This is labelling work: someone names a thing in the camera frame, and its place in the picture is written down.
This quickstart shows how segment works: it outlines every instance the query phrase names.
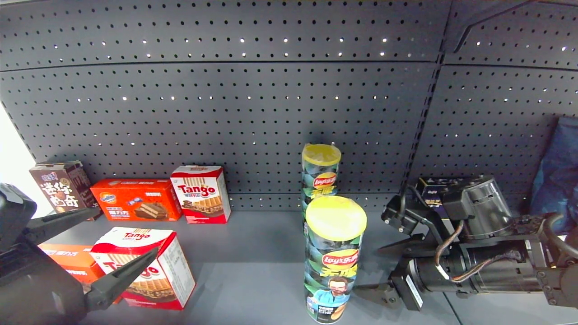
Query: lay's chips canister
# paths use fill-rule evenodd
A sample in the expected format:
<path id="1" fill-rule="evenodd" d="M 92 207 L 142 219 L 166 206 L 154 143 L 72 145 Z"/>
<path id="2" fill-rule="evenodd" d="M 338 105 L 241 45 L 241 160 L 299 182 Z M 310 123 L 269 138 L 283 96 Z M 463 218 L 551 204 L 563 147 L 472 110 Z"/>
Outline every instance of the lay's chips canister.
<path id="1" fill-rule="evenodd" d="M 303 226 L 305 210 L 312 199 L 337 194 L 337 174 L 341 151 L 335 146 L 308 143 L 301 155 L 301 208 Z"/>
<path id="2" fill-rule="evenodd" d="M 353 289 L 367 216 L 355 201 L 334 195 L 313 199 L 306 219 L 305 307 L 317 323 L 331 324 Z"/>

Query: snack box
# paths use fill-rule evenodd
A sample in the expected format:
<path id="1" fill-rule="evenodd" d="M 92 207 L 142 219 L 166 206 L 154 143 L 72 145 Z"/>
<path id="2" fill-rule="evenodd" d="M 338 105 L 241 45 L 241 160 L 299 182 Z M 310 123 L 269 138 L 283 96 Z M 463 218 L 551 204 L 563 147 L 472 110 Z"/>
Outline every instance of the snack box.
<path id="1" fill-rule="evenodd" d="M 106 275 L 90 256 L 92 246 L 41 243 L 38 247 L 78 280 L 85 294 L 90 291 L 92 282 Z M 113 304 L 118 304 L 121 299 L 119 297 Z"/>
<path id="2" fill-rule="evenodd" d="M 79 160 L 41 162 L 29 171 L 57 213 L 98 206 Z"/>
<path id="3" fill-rule="evenodd" d="M 169 179 L 103 179 L 92 193 L 112 221 L 176 221 L 183 212 Z"/>
<path id="4" fill-rule="evenodd" d="M 425 203 L 434 209 L 442 219 L 447 219 L 447 212 L 442 205 L 440 192 L 442 189 L 455 182 L 461 182 L 467 178 L 458 177 L 421 177 L 417 181 L 416 189 L 421 194 Z"/>
<path id="5" fill-rule="evenodd" d="M 181 166 L 171 182 L 187 223 L 227 223 L 231 206 L 221 166 Z"/>
<path id="6" fill-rule="evenodd" d="M 172 230 L 114 227 L 94 244 L 90 255 L 108 274 L 158 247 L 157 258 L 122 297 L 130 306 L 182 310 L 195 280 L 176 235 Z"/>

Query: pegboard wall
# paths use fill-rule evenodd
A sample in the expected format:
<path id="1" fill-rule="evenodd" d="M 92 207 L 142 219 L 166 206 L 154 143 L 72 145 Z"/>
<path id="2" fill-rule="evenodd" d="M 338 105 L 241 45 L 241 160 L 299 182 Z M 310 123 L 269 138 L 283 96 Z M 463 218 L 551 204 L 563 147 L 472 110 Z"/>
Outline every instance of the pegboard wall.
<path id="1" fill-rule="evenodd" d="M 472 3 L 454 2 L 450 23 Z M 444 55 L 412 178 L 493 174 L 510 198 L 529 196 L 558 117 L 578 113 L 576 4 L 525 3 L 470 26 Z"/>
<path id="2" fill-rule="evenodd" d="M 419 175 L 495 174 L 519 202 L 556 116 L 574 114 L 578 14 L 529 3 L 463 20 L 462 46 L 440 51 L 446 25 L 466 24 L 472 8 L 5 5 L 0 99 L 36 161 L 80 159 L 93 181 L 223 165 L 234 209 L 298 209 L 308 142 L 335 142 L 340 192 L 368 209 Z"/>

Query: blue plastic bag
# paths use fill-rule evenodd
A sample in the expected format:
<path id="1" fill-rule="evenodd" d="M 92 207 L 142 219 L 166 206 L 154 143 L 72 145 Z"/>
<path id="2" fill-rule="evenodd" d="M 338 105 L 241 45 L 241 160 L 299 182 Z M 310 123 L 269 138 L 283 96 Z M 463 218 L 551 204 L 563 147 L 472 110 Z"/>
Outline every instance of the blue plastic bag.
<path id="1" fill-rule="evenodd" d="M 561 117 L 532 186 L 530 213 L 559 212 L 557 234 L 566 234 L 578 221 L 578 119 Z"/>

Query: red and white box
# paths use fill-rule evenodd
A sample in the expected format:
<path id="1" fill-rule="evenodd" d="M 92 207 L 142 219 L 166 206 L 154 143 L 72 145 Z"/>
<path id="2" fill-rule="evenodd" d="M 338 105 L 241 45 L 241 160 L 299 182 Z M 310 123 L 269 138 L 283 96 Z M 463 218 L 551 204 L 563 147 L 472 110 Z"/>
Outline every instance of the red and white box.
<path id="1" fill-rule="evenodd" d="M 158 247 L 157 258 L 121 296 L 129 306 L 183 310 L 195 279 L 176 236 L 172 230 L 114 227 L 90 255 L 108 274 Z"/>
<path id="2" fill-rule="evenodd" d="M 227 223 L 231 206 L 221 166 L 181 166 L 171 182 L 187 223 Z"/>

